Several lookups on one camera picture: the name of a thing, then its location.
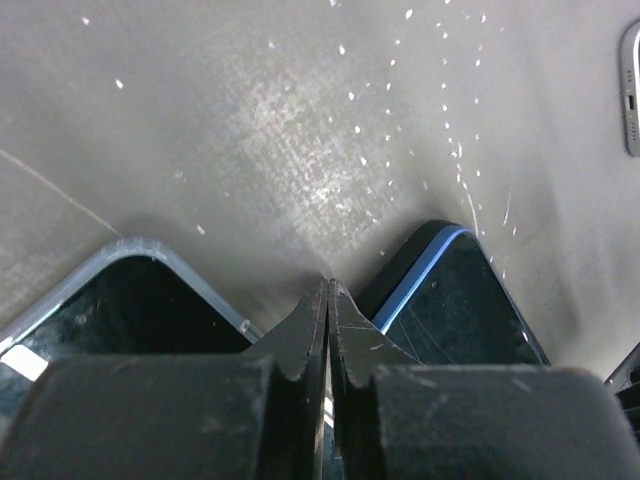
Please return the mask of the dark blue phone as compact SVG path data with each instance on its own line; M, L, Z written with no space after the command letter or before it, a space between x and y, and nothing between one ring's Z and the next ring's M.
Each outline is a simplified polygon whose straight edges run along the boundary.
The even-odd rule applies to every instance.
M443 229L374 317L426 365L546 365L549 360L467 227Z

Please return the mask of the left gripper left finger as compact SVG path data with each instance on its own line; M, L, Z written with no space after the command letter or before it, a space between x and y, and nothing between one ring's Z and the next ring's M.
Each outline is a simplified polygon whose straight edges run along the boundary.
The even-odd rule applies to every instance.
M50 365L1 445L5 479L318 479L329 283L248 350Z

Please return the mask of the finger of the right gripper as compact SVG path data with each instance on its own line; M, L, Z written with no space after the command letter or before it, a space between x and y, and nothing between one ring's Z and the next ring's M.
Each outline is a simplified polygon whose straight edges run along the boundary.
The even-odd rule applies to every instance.
M631 425L639 424L639 356L640 344L637 344L605 381Z

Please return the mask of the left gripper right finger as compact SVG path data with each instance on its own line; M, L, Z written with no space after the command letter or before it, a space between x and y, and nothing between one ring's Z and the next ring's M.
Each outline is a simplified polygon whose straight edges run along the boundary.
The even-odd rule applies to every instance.
M639 446L590 372L426 366L328 285L336 442L350 479L635 479Z

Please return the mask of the clear phone case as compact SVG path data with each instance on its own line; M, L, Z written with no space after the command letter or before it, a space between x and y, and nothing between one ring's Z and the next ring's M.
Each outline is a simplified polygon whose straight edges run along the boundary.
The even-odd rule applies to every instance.
M264 336L255 323L240 314L168 245L144 237L125 237L105 244L4 327L1 352L6 353L19 344L86 284L116 262L129 257L143 257L165 265L250 342L255 343Z

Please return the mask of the white phone black screen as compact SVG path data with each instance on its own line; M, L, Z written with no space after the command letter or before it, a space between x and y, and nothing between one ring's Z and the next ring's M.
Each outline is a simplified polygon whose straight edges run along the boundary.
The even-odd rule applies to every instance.
M639 21L625 31L619 48L620 87L626 150L639 157Z

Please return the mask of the teal blue phone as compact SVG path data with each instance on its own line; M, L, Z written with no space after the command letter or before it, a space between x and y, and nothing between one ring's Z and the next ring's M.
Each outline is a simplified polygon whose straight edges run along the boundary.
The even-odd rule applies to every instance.
M239 353L251 342L169 267L128 257L19 344L50 362L83 354Z

